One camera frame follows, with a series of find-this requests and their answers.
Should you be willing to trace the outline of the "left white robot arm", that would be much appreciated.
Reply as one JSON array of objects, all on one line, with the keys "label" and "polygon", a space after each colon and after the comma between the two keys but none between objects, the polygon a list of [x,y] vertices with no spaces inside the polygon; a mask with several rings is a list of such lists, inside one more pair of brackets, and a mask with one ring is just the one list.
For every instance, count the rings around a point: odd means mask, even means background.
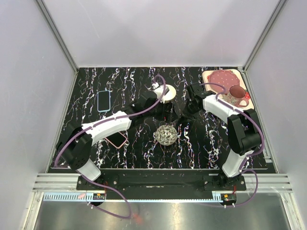
[{"label": "left white robot arm", "polygon": [[87,184],[94,190],[103,186],[103,177],[98,167],[90,159],[92,146],[109,136],[129,130],[141,124],[145,118],[171,120],[172,100],[176,92],[167,88],[147,91],[137,100],[126,105],[121,111],[87,124],[69,124],[58,140],[55,166],[63,158],[72,170],[87,178]]}]

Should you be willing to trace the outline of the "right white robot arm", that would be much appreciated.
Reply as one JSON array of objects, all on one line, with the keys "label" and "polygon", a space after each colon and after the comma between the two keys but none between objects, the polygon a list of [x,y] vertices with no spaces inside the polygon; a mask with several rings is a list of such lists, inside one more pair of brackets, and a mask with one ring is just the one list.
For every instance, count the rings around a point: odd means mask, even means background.
[{"label": "right white robot arm", "polygon": [[264,135],[254,109],[242,110],[220,99],[219,93],[206,91],[203,85],[194,83],[187,87],[189,100],[182,112],[182,117],[189,120],[203,110],[227,124],[230,152],[222,165],[223,175],[218,177],[218,185],[228,190],[234,186],[234,177],[241,174],[248,158],[262,153]]}]

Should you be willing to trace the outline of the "light blue phone case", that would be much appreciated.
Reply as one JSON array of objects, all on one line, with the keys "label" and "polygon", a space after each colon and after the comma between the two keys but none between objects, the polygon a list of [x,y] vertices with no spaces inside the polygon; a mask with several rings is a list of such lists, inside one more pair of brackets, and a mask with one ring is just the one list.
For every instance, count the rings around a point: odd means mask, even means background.
[{"label": "light blue phone case", "polygon": [[111,109],[110,91],[99,91],[97,93],[97,110],[100,113],[109,112]]}]

